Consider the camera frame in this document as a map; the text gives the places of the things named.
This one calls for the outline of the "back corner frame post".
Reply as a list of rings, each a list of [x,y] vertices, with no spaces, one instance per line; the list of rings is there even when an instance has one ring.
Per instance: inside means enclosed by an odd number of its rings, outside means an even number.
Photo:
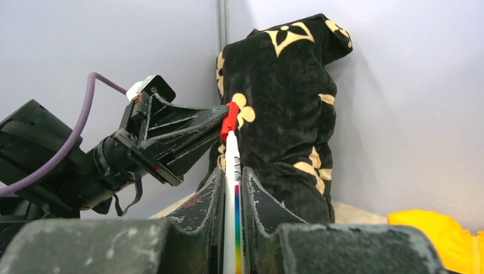
[[[228,8],[229,0],[216,0],[216,18],[217,18],[217,40],[218,50],[228,44]]]

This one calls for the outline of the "folded yellow shirt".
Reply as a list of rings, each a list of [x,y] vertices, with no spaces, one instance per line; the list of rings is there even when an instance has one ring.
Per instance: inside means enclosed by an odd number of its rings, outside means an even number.
[[[387,215],[392,225],[419,229],[434,245],[443,266],[454,273],[483,273],[483,231],[472,233],[452,217],[411,209]]]

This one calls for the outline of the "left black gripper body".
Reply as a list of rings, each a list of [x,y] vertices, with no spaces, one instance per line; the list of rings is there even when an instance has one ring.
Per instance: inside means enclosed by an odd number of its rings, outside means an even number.
[[[174,160],[173,144],[162,137],[173,133],[168,118],[174,117],[174,91],[143,90],[130,99],[114,139],[127,148],[127,157],[142,175],[149,174],[163,184],[178,186],[182,176],[169,167]]]

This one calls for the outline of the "red capped white marker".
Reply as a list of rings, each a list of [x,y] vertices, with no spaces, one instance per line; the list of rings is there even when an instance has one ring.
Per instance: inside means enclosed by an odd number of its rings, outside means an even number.
[[[233,131],[228,133],[226,140],[223,243],[223,273],[245,273],[241,163],[237,137]]]

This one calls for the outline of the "red marker cap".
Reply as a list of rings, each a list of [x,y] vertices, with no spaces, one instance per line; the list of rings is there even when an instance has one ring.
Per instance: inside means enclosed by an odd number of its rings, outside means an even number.
[[[239,114],[239,107],[235,102],[227,103],[229,107],[227,116],[223,119],[221,131],[220,131],[220,138],[223,141],[227,140],[227,137],[231,131],[235,131],[237,128],[238,119],[237,116]]]

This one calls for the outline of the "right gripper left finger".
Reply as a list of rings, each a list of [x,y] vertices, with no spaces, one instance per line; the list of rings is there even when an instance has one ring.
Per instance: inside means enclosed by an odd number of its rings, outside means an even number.
[[[218,273],[224,172],[160,219],[48,219],[28,224],[2,273]]]

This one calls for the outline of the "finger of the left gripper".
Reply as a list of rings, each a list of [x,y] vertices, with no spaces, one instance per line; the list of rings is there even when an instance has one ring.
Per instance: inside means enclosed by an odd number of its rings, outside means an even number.
[[[138,147],[143,151],[178,151],[213,128],[222,127],[229,107],[190,108],[150,96],[146,128]]]
[[[176,177],[182,178],[211,146],[220,140],[220,131],[220,128],[213,128],[187,146],[166,155],[162,159],[166,170],[172,172]]]

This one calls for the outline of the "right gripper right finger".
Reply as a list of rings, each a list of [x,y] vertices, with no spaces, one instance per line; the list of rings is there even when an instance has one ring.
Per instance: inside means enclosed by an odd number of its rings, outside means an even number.
[[[242,175],[248,273],[444,273],[418,229],[386,224],[309,224]]]

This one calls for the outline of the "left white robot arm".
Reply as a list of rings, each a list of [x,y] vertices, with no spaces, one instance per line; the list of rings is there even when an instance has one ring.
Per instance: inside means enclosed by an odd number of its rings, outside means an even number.
[[[47,174],[1,198],[1,248],[27,223],[47,218],[78,218],[82,211],[119,216],[118,192],[151,175],[178,186],[184,175],[219,140],[227,106],[189,108],[172,103],[173,93],[143,91],[126,107],[120,127],[88,152],[78,139]],[[32,174],[64,145],[71,129],[31,100],[1,123],[1,182]]]

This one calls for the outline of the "black floral fleece blanket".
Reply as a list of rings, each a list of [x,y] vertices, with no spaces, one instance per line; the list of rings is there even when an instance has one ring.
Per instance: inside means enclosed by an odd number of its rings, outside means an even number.
[[[262,187],[308,223],[334,223],[337,86],[326,66],[353,50],[349,33],[315,14],[226,45],[216,59],[221,104],[239,107],[241,163]]]

